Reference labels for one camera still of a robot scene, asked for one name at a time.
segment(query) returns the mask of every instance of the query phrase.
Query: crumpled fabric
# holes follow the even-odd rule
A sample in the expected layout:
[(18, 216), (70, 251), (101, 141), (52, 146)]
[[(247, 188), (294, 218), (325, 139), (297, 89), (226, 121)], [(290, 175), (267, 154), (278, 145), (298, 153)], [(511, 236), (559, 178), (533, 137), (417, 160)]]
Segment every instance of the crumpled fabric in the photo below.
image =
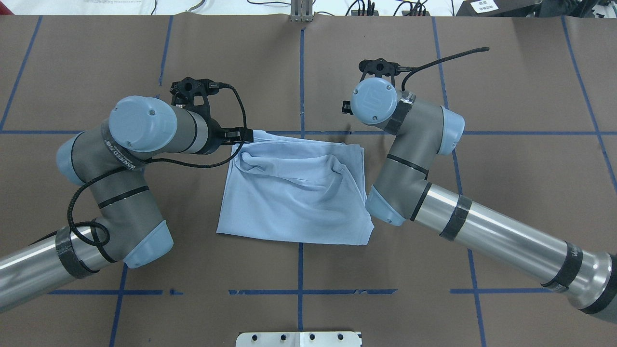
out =
[(254, 131), (230, 162), (217, 233), (366, 245), (364, 149)]

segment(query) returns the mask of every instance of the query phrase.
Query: light blue joint cap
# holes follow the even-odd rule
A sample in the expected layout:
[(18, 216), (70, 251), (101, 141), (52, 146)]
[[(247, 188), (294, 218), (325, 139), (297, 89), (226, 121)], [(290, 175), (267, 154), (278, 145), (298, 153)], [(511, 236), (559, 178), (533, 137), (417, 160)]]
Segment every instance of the light blue joint cap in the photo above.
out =
[(162, 221), (124, 258), (126, 266), (131, 269), (146, 265), (165, 253), (173, 246), (172, 234), (167, 228), (167, 222)]
[(399, 94), (390, 82), (371, 77), (358, 83), (351, 96), (351, 111), (362, 123), (374, 125), (392, 116)]
[(178, 119), (171, 106), (157, 98), (127, 96), (109, 115), (109, 131), (122, 147), (135, 152), (154, 152), (176, 134)]
[(73, 167), (73, 144), (75, 144), (75, 140), (77, 140), (77, 137), (82, 133), (83, 132), (66, 141), (60, 146), (58, 152), (56, 152), (56, 166), (58, 166), (58, 170), (60, 170), (60, 173), (65, 175), (71, 183), (78, 186), (82, 186), (86, 184), (86, 182), (81, 181), (77, 173), (75, 173), (75, 168)]
[(457, 146), (461, 136), (463, 136), (465, 119), (460, 114), (456, 114), (444, 106), (441, 106), (441, 109), (444, 111), (444, 132), (441, 135), (441, 147), (437, 153), (442, 156), (448, 156)]
[(397, 227), (403, 225), (405, 219), (401, 216), (387, 201), (381, 196), (381, 194), (375, 189), (375, 186), (371, 186), (371, 192), (368, 194), (368, 199), (365, 203), (366, 210), (373, 217), (377, 217), (386, 223), (390, 223)]

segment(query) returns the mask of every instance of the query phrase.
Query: brown table surface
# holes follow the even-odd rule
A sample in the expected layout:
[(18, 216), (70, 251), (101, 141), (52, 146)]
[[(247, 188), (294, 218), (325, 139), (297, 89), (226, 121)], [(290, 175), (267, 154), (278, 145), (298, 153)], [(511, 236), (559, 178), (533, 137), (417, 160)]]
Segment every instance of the brown table surface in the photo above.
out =
[[(58, 173), (56, 150), (125, 96), (169, 102), (171, 82), (186, 76), (230, 83), (251, 128), (362, 145), (368, 189), (393, 137), (340, 114), (357, 64), (419, 66), (479, 46), (491, 50), (408, 83), (466, 119), (455, 156), (438, 158), (429, 179), (614, 253), (616, 30), (614, 20), (570, 18), (1, 16), (0, 256), (66, 224), (76, 187)], [(231, 93), (210, 103), (223, 126), (241, 124)], [(375, 219), (368, 246), (216, 235), (225, 175), (149, 167), (173, 249), (1, 314), (0, 345), (233, 346), (239, 332), (298, 330), (361, 331), (364, 346), (615, 344), (614, 325), (411, 222)], [(89, 193), (75, 215), (98, 215)]]

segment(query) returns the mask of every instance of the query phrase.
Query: silver arm tube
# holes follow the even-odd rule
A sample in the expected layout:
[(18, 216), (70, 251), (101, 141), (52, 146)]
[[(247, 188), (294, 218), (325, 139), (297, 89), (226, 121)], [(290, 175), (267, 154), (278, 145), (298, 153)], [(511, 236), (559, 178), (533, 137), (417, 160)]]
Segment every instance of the silver arm tube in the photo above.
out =
[[(89, 227), (78, 227), (92, 239)], [(78, 258), (91, 270), (99, 270), (107, 262), (96, 247), (71, 234)], [(66, 271), (56, 251), (56, 238), (49, 237), (0, 259), (0, 312), (8, 311), (39, 295), (49, 293), (76, 278)]]
[(575, 308), (617, 323), (613, 256), (584, 251), (437, 185), (420, 204), (416, 222), (538, 279)]

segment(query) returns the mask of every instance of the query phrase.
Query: black cable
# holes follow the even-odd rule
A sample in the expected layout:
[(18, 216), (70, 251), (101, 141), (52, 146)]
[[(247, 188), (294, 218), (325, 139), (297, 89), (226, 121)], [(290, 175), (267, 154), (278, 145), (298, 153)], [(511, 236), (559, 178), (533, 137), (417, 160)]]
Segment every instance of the black cable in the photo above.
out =
[(360, 15), (360, 2), (364, 4), (364, 0), (355, 0), (354, 2), (352, 2), (351, 5), (349, 5), (347, 12), (345, 12), (345, 15), (348, 15), (349, 12), (351, 12), (351, 8), (356, 4), (356, 2), (358, 3), (358, 15)]
[(153, 162), (169, 162), (169, 163), (172, 163), (172, 164), (178, 164), (178, 165), (188, 166), (188, 167), (195, 167), (195, 168), (198, 168), (198, 169), (209, 169), (209, 168), (212, 168), (212, 167), (217, 167), (217, 166), (221, 166), (223, 164), (227, 164), (232, 159), (234, 159), (236, 157), (236, 155), (238, 155), (238, 152), (240, 152), (240, 149), (242, 149), (242, 146), (244, 146), (244, 139), (245, 139), (245, 134), (246, 134), (246, 111), (244, 110), (244, 105), (242, 104), (242, 100), (240, 100), (240, 95), (238, 95), (238, 91), (236, 91), (236, 89), (233, 88), (233, 86), (228, 85), (226, 83), (221, 83), (220, 87), (221, 88), (231, 89), (231, 91), (236, 95), (236, 99), (238, 100), (238, 104), (240, 105), (240, 110), (242, 110), (242, 125), (244, 126), (242, 128), (242, 134), (241, 134), (242, 141), (240, 142), (240, 145), (238, 146), (236, 151), (229, 158), (225, 159), (224, 161), (217, 162), (216, 164), (199, 165), (199, 164), (192, 164), (192, 163), (188, 163), (188, 162), (176, 161), (176, 160), (168, 159), (168, 158), (149, 159), (149, 160), (146, 160), (146, 162), (148, 164), (153, 163)]
[(254, 1), (251, 1), (251, 0), (246, 0), (246, 2), (248, 2), (249, 4), (253, 4), (253, 5), (283, 4), (283, 5), (289, 5), (289, 6), (291, 6), (291, 3), (289, 3), (289, 2), (283, 2), (283, 1), (254, 2)]
[(37, 242), (41, 242), (41, 241), (45, 240), (46, 238), (50, 238), (50, 237), (54, 236), (57, 233), (58, 233), (58, 230), (56, 230), (56, 231), (54, 231), (52, 233), (48, 233), (47, 235), (45, 235), (45, 236), (41, 237), (40, 239), (38, 239), (38, 240), (32, 242), (31, 244), (29, 244), (29, 246), (32, 246), (33, 244), (35, 244)]
[[(107, 227), (101, 223), (97, 223), (97, 222), (80, 222), (80, 223), (75, 223), (75, 221), (73, 221), (73, 208), (75, 207), (75, 203), (77, 202), (77, 199), (79, 198), (79, 195), (81, 195), (81, 193), (87, 189), (87, 187), (95, 184), (96, 182), (102, 180), (103, 178), (109, 177), (113, 174), (117, 174), (119, 172), (125, 171), (127, 170), (126, 167), (119, 167), (115, 170), (111, 170), (109, 172), (106, 172), (98, 177), (93, 178), (92, 180), (88, 181), (86, 184), (84, 184), (83, 186), (79, 187), (79, 189), (77, 189), (77, 191), (75, 192), (75, 194), (73, 195), (73, 198), (71, 199), (71, 201), (68, 203), (68, 209), (67, 209), (67, 220), (68, 220), (68, 227), (70, 229), (71, 232), (73, 232), (75, 234), (75, 236), (77, 236), (77, 238), (79, 238), (81, 241), (83, 241), (84, 243), (87, 243), (90, 246), (94, 246), (94, 247), (100, 247), (100, 246), (105, 246), (107, 243), (109, 243), (109, 229), (107, 229)], [(89, 238), (85, 237), (82, 233), (79, 232), (79, 230), (77, 230), (77, 227), (95, 227), (95, 228), (99, 228), (103, 231), (103, 233), (105, 234), (105, 240), (103, 241), (92, 241)]]
[(477, 52), (486, 52), (488, 51), (489, 48), (488, 47), (480, 47), (480, 48), (474, 48), (474, 49), (470, 49), (469, 51), (465, 51), (465, 52), (461, 52), (458, 54), (454, 54), (453, 56), (449, 56), (449, 57), (445, 57), (445, 58), (441, 58), (438, 59), (434, 62), (430, 62), (428, 64), (422, 65), (420, 67), (412, 67), (412, 70), (407, 74), (407, 76), (405, 76), (405, 78), (403, 79), (403, 83), (401, 83), (401, 90), (405, 90), (405, 83), (407, 82), (407, 80), (416, 72), (418, 71), (422, 71), (424, 69), (427, 69), (431, 66), (435, 66), (437, 64), (441, 64), (443, 62), (447, 62), (447, 61), (451, 61), (452, 59), (456, 59), (456, 58), (460, 58), (460, 57), (464, 57), (466, 55), (472, 54), (472, 53), (477, 53)]
[[(242, 141), (240, 142), (240, 145), (238, 146), (238, 148), (236, 149), (236, 151), (227, 159), (225, 159), (224, 161), (218, 162), (216, 164), (210, 164), (210, 165), (197, 165), (197, 164), (192, 164), (192, 163), (187, 163), (187, 162), (181, 162), (181, 161), (175, 161), (173, 159), (167, 159), (167, 158), (158, 158), (158, 159), (149, 159), (146, 162), (148, 164), (153, 163), (153, 162), (169, 162), (172, 164), (178, 164), (178, 165), (182, 165), (182, 166), (188, 166), (188, 167), (196, 167), (196, 168), (201, 168), (201, 169), (208, 169), (211, 167), (217, 167), (217, 166), (221, 166), (223, 164), (228, 163), (229, 161), (231, 161), (234, 157), (236, 157), (236, 155), (238, 155), (238, 152), (240, 152), (240, 149), (242, 149), (242, 146), (244, 145), (245, 142), (245, 137), (246, 137), (246, 111), (244, 110), (244, 105), (242, 104), (242, 100), (240, 100), (240, 95), (238, 95), (238, 91), (236, 91), (236, 89), (226, 83), (221, 83), (220, 84), (220, 88), (228, 88), (231, 89), (233, 91), (233, 93), (236, 95), (236, 99), (238, 100), (238, 104), (240, 105), (240, 110), (242, 110), (242, 124), (244, 125), (244, 128), (242, 128), (242, 133), (241, 133), (241, 137), (242, 137)], [(75, 203), (77, 202), (77, 199), (79, 198), (79, 196), (81, 195), (81, 193), (86, 190), (89, 186), (95, 184), (96, 182), (102, 180), (103, 178), (109, 177), (111, 175), (117, 174), (119, 172), (123, 172), (127, 170), (126, 167), (119, 167), (115, 170), (111, 170), (109, 172), (106, 172), (98, 177), (93, 178), (92, 180), (90, 180), (89, 182), (85, 183), (83, 186), (79, 187), (79, 189), (77, 189), (77, 191), (75, 192), (75, 194), (73, 195), (73, 198), (71, 199), (71, 201), (68, 204), (68, 209), (67, 209), (67, 221), (68, 221), (68, 227), (70, 229), (71, 232), (73, 232), (75, 234), (75, 236), (77, 236), (77, 238), (79, 238), (81, 241), (83, 241), (84, 243), (90, 245), (90, 246), (94, 246), (94, 247), (101, 247), (101, 246), (105, 246), (107, 243), (109, 243), (110, 240), (110, 234), (109, 234), (109, 229), (107, 229), (107, 227), (103, 224), (97, 223), (97, 222), (79, 222), (79, 223), (75, 223), (75, 221), (73, 220), (73, 209), (75, 208)], [(79, 230), (77, 230), (78, 227), (94, 227), (94, 228), (99, 228), (103, 231), (103, 234), (105, 234), (105, 239), (103, 241), (92, 241), (90, 239), (88, 239), (87, 237), (85, 237), (82, 233), (80, 233)], [(36, 240), (34, 243), (37, 243), (39, 241), (43, 241), (46, 238), (52, 237), (56, 234), (57, 232), (53, 232), (50, 233), (38, 240)]]
[(404, 4), (409, 4), (409, 12), (412, 11), (413, 3), (411, 1), (401, 1), (400, 4), (396, 7), (396, 10), (394, 10), (394, 14), (392, 14), (393, 17), (396, 15), (396, 12), (398, 12), (400, 7), (403, 6)]
[(191, 7), (190, 9), (188, 9), (188, 12), (192, 12), (192, 11), (194, 11), (194, 10), (196, 10), (196, 9), (200, 8), (200, 7), (201, 7), (201, 5), (203, 5), (205, 2), (206, 2), (206, 0), (201, 0), (201, 1), (199, 1), (199, 3), (198, 3), (197, 5), (195, 5), (195, 6)]

